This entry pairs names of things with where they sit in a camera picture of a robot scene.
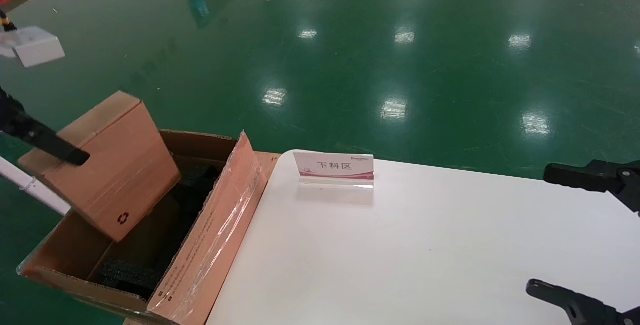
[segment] white pole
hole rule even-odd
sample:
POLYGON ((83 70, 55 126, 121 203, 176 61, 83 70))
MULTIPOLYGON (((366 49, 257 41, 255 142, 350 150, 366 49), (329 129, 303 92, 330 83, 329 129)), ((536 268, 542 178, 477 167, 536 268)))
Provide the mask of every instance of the white pole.
POLYGON ((0 157, 0 176, 13 182, 20 190, 40 200, 62 216, 71 209, 71 206, 55 192, 2 157, 0 157))

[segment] cardboard box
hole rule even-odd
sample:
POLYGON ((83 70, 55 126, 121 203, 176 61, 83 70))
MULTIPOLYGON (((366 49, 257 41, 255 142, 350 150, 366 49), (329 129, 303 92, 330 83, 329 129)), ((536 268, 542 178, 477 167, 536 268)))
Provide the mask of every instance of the cardboard box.
POLYGON ((116 243, 70 211, 22 262, 18 274, 142 324, 204 325, 265 191, 278 154, 255 152, 247 136, 163 131, 183 174, 213 166, 220 175, 149 300, 96 283, 105 259, 146 265, 167 241, 179 204, 171 193, 116 243))
POLYGON ((180 179, 145 105, 117 92, 58 133, 88 152, 82 166, 34 149, 19 164, 96 229, 121 241, 180 179))

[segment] plastic wrap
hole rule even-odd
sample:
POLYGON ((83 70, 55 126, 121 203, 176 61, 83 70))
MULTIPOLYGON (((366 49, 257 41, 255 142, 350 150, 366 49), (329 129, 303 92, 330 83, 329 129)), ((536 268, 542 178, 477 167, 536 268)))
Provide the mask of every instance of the plastic wrap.
POLYGON ((206 321, 265 186, 261 164, 243 132, 148 311, 180 325, 206 321))

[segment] green epoxy floor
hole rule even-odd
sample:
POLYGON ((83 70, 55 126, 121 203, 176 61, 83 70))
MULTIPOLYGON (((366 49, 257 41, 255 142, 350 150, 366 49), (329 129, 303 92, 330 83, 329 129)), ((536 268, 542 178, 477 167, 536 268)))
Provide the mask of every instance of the green epoxy floor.
MULTIPOLYGON (((163 129, 540 179, 640 159, 640 0, 30 0, 66 58, 0 59, 61 129, 118 90, 163 129)), ((28 147, 0 136, 14 161, 28 147)), ((121 319, 15 268, 58 217, 0 181, 0 323, 121 319)))

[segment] white table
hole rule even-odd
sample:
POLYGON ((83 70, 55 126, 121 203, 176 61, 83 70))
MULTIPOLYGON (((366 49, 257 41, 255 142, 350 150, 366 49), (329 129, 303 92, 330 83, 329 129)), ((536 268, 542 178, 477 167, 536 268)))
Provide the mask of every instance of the white table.
POLYGON ((375 188, 273 172, 208 325, 569 325, 537 278, 640 305, 640 218, 608 193, 375 161, 375 188))

